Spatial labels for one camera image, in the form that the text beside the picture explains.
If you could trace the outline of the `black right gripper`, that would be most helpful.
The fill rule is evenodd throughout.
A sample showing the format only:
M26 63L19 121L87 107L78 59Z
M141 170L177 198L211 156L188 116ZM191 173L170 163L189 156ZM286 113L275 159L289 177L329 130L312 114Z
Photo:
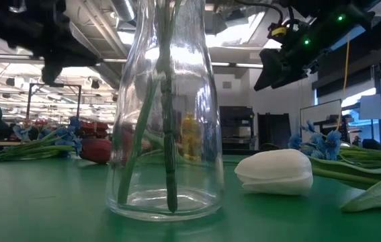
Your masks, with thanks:
M254 90L277 89L307 78L318 71L317 59L331 49L330 25L285 25L280 50L263 49L260 59L262 72Z

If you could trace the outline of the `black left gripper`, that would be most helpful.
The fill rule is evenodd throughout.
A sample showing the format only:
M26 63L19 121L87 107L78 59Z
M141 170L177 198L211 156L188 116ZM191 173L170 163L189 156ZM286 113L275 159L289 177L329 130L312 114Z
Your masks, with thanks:
M71 37L70 18L65 15L66 0L8 0L8 11L22 16L25 22L41 26L38 37L41 47L46 52L60 49L61 57L47 56L44 58L42 80L51 85L65 67L88 67L97 64L99 57L90 49Z

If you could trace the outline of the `blue artificial flower bunch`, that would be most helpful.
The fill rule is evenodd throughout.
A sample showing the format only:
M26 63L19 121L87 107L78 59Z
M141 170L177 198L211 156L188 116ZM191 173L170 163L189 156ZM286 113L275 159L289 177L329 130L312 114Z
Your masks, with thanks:
M309 120L300 129L311 133L311 137L304 142L299 134L291 136L289 149L296 149L312 158L341 161L366 169L381 169L380 149L367 149L346 143L341 140L341 133L337 129L328 134L317 132Z
M13 133L21 143L1 150L0 161L64 157L71 151L76 155L82 151L81 139L76 136L74 126L59 126L54 130L43 129L38 133L36 140L29 139L31 129L31 126L13 127Z

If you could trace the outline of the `red artificial tulip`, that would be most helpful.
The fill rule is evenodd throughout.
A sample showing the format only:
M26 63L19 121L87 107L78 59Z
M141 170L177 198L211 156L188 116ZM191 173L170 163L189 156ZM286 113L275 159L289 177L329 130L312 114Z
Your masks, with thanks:
M104 138L84 138L81 140L80 158L94 163L106 164L110 160L112 143Z
M159 84L163 55L157 48L133 52L129 57L120 84L118 113L114 124L114 144L120 149L122 172L117 202L127 203L130 181L153 98Z

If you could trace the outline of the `white artificial tulip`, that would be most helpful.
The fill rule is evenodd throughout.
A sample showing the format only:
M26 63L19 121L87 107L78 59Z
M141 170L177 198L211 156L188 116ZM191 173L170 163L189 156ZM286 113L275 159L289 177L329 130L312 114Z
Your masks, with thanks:
M265 151L244 158L235 174L249 192L300 196L312 188L313 177L325 177L362 190L341 206L342 212L381 208L381 160L330 161L295 149Z

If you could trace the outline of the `clear glass vase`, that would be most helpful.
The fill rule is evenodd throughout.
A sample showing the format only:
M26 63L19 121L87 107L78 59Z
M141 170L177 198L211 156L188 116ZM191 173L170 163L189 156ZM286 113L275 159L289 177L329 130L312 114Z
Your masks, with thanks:
M163 143L161 76L130 181L127 203L117 202L122 172L120 149L114 144L108 168L105 200L116 214L138 220L175 221L216 212L224 194L220 114L204 26L205 0L181 0L171 40L172 121L175 141L177 211L167 206ZM128 59L133 52L157 48L157 0L137 0L137 25ZM183 156L181 123L186 113L200 123L201 161Z

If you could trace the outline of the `ceiling light tube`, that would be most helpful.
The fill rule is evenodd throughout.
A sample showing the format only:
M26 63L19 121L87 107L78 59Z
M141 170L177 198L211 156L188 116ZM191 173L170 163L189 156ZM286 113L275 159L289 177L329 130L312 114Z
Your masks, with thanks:
M213 62L213 67L228 67L228 68L246 68L246 69L262 69L263 64L257 63L226 63L226 62Z

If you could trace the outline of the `white board panel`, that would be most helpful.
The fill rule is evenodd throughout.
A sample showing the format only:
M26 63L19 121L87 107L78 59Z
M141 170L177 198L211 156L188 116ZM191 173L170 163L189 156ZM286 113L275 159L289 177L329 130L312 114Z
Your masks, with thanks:
M317 132L328 134L331 130L336 129L340 111L341 99L302 108L300 109L300 125L306 126L306 122L309 120L314 124Z

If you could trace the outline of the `black cabinet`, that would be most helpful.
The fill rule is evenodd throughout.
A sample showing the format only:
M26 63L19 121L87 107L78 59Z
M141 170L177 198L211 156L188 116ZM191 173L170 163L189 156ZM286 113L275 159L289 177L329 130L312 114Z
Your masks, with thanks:
M259 150L268 150L269 146L286 149L291 137L289 114L257 114L257 132Z

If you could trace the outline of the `black equipment rack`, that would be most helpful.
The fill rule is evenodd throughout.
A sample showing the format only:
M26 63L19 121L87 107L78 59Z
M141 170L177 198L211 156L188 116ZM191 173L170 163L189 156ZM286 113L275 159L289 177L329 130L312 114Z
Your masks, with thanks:
M250 106L220 106L220 127L224 150L255 148L254 112Z

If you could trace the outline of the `white sheet board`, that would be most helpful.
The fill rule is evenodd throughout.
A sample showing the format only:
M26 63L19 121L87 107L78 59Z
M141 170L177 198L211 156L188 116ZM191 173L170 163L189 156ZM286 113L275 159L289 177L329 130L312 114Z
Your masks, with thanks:
M378 94L361 96L359 107L359 119L381 119L380 97Z

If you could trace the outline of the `black chair back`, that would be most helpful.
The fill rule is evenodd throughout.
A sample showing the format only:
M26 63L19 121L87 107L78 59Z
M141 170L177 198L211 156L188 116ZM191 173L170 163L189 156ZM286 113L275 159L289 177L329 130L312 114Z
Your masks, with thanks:
M381 150L381 144L374 139L364 139L362 141L362 147L364 149Z

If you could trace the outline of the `green table mat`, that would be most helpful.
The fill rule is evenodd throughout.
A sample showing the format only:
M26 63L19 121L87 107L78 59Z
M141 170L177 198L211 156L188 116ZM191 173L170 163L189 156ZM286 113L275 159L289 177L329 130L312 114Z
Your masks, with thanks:
M322 177L305 197L248 194L224 158L222 208L152 223L105 205L107 168L81 160L0 163L0 242L381 242L381 209L343 213L355 189Z

